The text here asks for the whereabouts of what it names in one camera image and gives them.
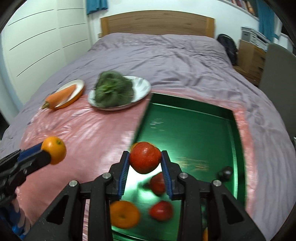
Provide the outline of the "blue gloved left hand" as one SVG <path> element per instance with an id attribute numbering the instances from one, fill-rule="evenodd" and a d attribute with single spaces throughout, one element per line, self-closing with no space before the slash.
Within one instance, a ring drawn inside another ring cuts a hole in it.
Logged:
<path id="1" fill-rule="evenodd" d="M 1 221 L 19 240 L 24 240 L 31 229 L 30 220 L 20 208 L 17 199 L 1 206 Z"/>

